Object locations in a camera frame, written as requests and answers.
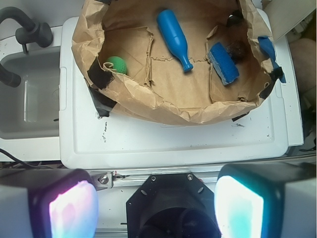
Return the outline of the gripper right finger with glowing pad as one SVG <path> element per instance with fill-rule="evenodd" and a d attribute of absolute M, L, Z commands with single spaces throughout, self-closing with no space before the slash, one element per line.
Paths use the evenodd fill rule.
<path fill-rule="evenodd" d="M 313 163 L 229 163 L 214 190 L 225 238 L 315 238 L 317 167 Z"/>

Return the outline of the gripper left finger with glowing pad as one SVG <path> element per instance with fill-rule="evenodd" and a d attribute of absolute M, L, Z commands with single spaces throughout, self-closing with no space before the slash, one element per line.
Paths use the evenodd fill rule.
<path fill-rule="evenodd" d="M 92 238 L 98 194 L 82 169 L 3 169 L 2 238 Z"/>

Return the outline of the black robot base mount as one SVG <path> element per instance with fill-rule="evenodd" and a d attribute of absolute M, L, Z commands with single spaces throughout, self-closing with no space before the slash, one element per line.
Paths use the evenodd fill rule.
<path fill-rule="evenodd" d="M 219 238 L 214 192 L 193 174 L 150 175 L 126 202 L 130 238 Z"/>

